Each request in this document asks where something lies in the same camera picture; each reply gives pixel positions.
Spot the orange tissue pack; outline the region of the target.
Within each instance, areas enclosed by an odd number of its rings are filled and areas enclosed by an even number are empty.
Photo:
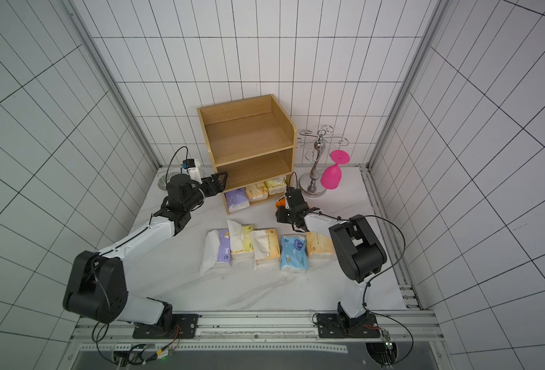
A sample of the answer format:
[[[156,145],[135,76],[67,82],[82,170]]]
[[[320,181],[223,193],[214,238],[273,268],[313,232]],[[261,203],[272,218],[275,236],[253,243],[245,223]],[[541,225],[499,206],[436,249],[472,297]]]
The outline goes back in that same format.
[[[277,202],[275,202],[275,206],[276,206],[277,208],[287,208],[286,197],[282,197],[282,198],[279,199]]]

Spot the pale green tissue pack bottom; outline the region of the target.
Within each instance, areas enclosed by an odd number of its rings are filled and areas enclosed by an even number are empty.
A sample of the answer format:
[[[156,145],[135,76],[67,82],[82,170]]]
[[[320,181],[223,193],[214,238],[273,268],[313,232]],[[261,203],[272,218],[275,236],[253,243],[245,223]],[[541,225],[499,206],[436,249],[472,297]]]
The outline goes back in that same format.
[[[274,177],[264,182],[269,196],[274,194],[284,194],[286,192],[287,184],[285,177]]]

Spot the purple tissue pack bottom shelf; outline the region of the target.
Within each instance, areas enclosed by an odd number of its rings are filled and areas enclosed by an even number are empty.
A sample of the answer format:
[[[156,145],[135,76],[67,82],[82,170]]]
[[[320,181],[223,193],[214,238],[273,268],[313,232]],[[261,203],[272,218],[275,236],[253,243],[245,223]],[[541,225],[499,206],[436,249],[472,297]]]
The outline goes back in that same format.
[[[245,188],[238,188],[225,193],[225,202],[230,213],[241,211],[250,206],[250,201],[246,195]]]

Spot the yellow tissue pack bottom shelf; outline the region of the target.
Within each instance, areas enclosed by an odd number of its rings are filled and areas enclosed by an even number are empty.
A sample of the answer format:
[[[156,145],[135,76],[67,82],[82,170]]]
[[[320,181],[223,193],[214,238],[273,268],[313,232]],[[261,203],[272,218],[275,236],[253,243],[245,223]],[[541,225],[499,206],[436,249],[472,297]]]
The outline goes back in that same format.
[[[264,182],[254,183],[245,187],[246,197],[249,203],[266,200],[269,197],[269,191]]]

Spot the orange-yellow tissue pack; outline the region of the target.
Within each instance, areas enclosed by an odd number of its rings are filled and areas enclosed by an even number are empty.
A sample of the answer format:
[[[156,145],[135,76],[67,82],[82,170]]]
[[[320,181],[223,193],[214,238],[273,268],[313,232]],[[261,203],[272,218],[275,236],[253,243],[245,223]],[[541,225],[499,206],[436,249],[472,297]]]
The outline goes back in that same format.
[[[252,239],[255,269],[280,263],[280,244],[277,229],[261,229],[250,232]]]

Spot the light blue tissue pack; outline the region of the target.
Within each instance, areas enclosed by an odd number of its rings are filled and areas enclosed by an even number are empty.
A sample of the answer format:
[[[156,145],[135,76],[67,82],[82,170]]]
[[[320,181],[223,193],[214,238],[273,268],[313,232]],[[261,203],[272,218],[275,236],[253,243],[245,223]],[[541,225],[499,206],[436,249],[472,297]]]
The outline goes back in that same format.
[[[280,270],[303,273],[309,269],[304,235],[285,235],[281,238]]]

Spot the cream yellow tissue pack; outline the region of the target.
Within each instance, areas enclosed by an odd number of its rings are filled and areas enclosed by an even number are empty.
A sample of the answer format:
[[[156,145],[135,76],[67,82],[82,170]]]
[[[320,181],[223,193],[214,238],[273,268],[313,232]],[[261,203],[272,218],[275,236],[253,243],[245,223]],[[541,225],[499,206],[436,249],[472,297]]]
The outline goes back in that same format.
[[[316,232],[306,233],[308,257],[332,257],[335,255],[332,239]]]

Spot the green-yellow floral tissue pack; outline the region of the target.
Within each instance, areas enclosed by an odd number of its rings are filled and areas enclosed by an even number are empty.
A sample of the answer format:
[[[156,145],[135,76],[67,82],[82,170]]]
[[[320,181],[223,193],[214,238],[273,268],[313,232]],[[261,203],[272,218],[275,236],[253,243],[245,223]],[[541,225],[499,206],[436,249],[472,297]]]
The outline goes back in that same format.
[[[255,230],[254,225],[241,225],[233,220],[227,220],[227,225],[232,259],[253,258],[254,247],[250,233]]]

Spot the purple dog tissue pack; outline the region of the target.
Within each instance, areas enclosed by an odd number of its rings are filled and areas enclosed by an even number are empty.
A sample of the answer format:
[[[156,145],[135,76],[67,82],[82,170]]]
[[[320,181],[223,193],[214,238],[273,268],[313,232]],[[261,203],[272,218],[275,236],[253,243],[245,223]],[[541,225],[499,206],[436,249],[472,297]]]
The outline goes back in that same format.
[[[232,250],[227,229],[209,231],[204,242],[200,274],[213,268],[229,268],[232,265]]]

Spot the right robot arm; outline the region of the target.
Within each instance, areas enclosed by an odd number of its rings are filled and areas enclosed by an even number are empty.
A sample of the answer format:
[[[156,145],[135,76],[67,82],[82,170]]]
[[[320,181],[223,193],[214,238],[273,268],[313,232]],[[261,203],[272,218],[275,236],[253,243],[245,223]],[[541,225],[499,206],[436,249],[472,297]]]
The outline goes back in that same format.
[[[337,305],[336,323],[346,335],[363,328],[367,320],[365,279],[380,274],[387,263],[387,253],[366,217],[357,214],[342,219],[324,214],[319,208],[311,208],[295,187],[287,188],[275,216],[279,223],[290,224],[296,231],[331,239],[340,268],[349,279]]]

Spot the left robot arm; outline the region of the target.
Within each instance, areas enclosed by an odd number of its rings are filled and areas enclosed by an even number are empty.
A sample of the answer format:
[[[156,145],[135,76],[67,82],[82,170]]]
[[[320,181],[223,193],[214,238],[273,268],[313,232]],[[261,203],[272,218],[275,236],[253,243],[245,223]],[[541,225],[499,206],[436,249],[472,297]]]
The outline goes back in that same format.
[[[76,256],[63,299],[68,312],[96,322],[128,322],[135,326],[136,339],[191,339],[195,333],[194,314],[174,314],[172,306],[128,291],[127,271],[148,252],[180,234],[191,213],[226,189],[228,173],[216,173],[195,180],[189,174],[175,174],[167,182],[167,196],[149,222],[122,240],[97,252]]]

